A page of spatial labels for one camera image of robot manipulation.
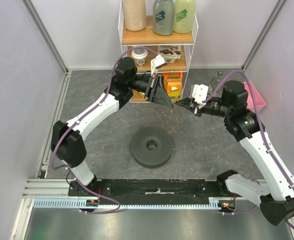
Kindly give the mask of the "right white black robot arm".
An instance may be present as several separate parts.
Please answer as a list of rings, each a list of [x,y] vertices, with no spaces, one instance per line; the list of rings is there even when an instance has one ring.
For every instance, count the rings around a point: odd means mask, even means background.
[[[294,177],[273,149],[264,125],[247,108],[248,91],[238,81],[227,81],[221,97],[206,101],[208,86],[194,84],[189,97],[176,102],[197,117],[202,114],[224,118],[227,131],[249,153],[262,173],[267,186],[243,178],[234,170],[217,176],[216,191],[222,197],[231,193],[254,203],[274,226],[294,217]]]

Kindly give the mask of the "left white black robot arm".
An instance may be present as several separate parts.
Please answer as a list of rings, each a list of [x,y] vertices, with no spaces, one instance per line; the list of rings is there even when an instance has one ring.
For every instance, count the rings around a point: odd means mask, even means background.
[[[84,141],[91,131],[109,115],[120,110],[133,96],[134,91],[143,92],[144,98],[169,108],[173,108],[166,90],[163,75],[158,69],[167,61],[157,55],[151,61],[151,72],[137,74],[135,62],[130,57],[118,60],[111,73],[111,81],[98,100],[73,119],[57,121],[53,126],[51,150],[55,156],[69,167],[80,181],[79,191],[86,197],[96,192],[94,173],[89,169],[85,158]]]

